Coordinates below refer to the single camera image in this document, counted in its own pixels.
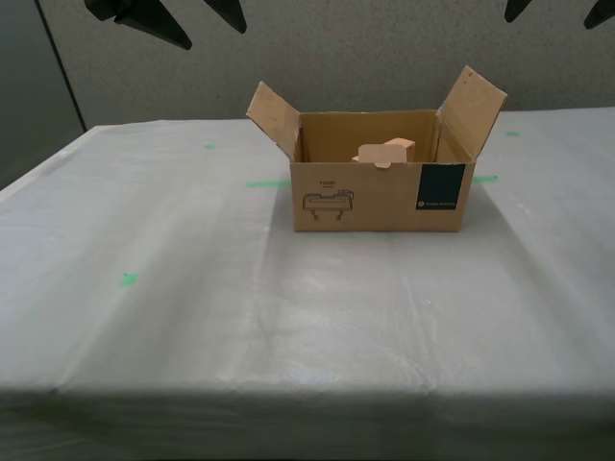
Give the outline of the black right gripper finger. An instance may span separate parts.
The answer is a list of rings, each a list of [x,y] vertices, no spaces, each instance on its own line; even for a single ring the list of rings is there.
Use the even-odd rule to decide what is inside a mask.
[[[615,0],[597,0],[583,21],[586,29],[594,29],[615,15]]]
[[[530,4],[531,0],[506,0],[504,20],[512,23]]]

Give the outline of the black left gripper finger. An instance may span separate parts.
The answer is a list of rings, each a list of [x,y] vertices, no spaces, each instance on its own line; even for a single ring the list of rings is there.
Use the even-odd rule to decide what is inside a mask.
[[[86,8],[100,21],[112,19],[163,41],[190,50],[192,42],[160,0],[86,0]]]
[[[247,23],[239,0],[205,0],[205,3],[240,34],[246,33]]]

